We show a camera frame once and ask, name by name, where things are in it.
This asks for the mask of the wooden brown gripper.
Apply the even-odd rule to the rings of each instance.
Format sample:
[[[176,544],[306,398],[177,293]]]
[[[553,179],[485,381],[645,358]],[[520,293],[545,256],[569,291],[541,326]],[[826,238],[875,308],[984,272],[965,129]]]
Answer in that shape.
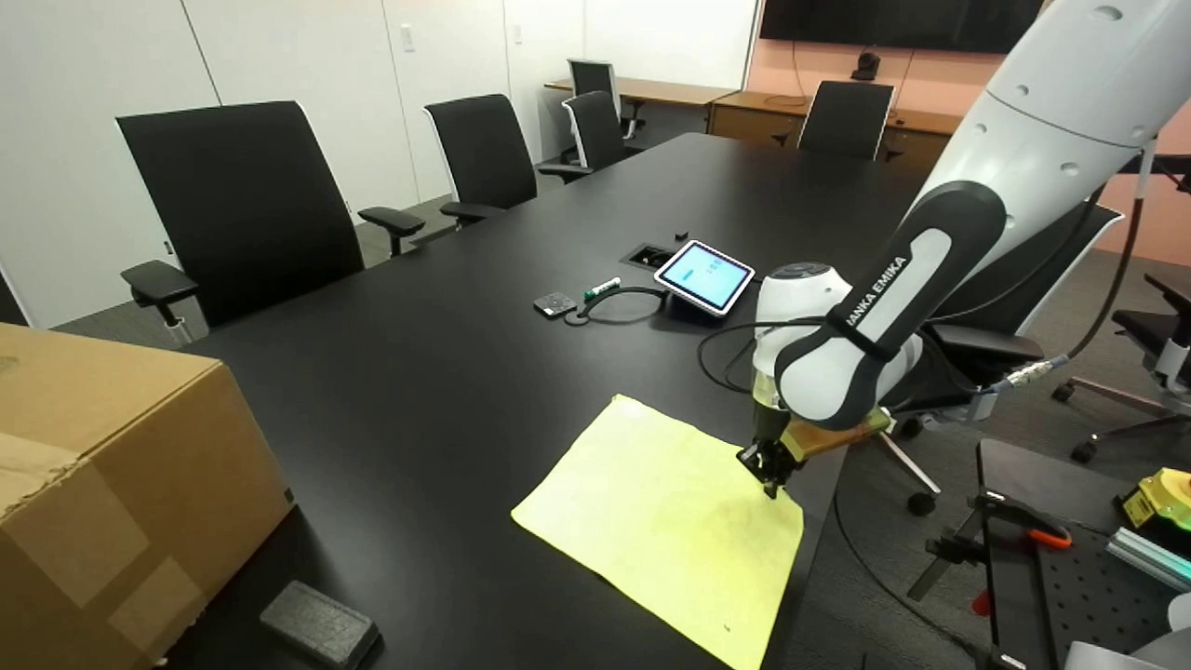
[[[778,436],[778,442],[788,452],[794,463],[775,463],[775,452],[765,442],[742,448],[736,463],[757,482],[765,482],[762,493],[775,498],[805,468],[809,458],[870,441],[870,436],[886,433],[890,425],[895,425],[895,418],[886,407],[870,408],[852,428],[821,428],[821,425],[794,418]]]

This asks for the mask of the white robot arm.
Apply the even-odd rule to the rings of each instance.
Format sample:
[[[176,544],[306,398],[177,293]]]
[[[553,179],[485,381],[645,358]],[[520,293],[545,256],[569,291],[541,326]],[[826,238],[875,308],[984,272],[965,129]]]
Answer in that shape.
[[[1186,50],[1191,0],[1051,0],[965,111],[875,274],[788,262],[759,281],[759,433],[736,463],[775,493],[811,453],[886,428],[926,320],[1146,154],[1191,97]]]

